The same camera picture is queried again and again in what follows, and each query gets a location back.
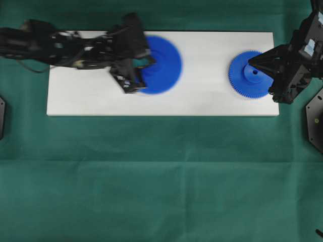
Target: black mount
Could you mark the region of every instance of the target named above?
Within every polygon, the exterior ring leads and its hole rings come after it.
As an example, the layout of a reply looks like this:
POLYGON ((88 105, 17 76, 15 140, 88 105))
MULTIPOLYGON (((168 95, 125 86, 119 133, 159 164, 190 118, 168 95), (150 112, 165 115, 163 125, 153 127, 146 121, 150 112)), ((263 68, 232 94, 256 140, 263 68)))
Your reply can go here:
POLYGON ((323 89, 306 106, 309 141, 323 153, 323 89))
POLYGON ((3 129, 5 122, 5 101, 0 97, 0 140, 3 138, 3 129))

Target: black cable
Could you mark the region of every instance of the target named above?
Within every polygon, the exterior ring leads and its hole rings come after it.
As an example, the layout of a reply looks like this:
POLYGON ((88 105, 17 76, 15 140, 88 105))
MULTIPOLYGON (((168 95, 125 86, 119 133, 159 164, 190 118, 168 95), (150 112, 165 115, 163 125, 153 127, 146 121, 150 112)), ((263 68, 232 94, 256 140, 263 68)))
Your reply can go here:
POLYGON ((35 70, 35 69, 32 69, 30 68, 29 66, 27 66, 25 63, 23 63, 21 60, 16 60, 23 68, 31 71, 31 72, 34 72, 34 73, 38 73, 38 74, 41 74, 41 73, 45 73, 47 71, 49 71, 50 69, 53 69, 55 67, 47 67, 46 69, 42 70, 42 71, 38 71, 38 70, 35 70))

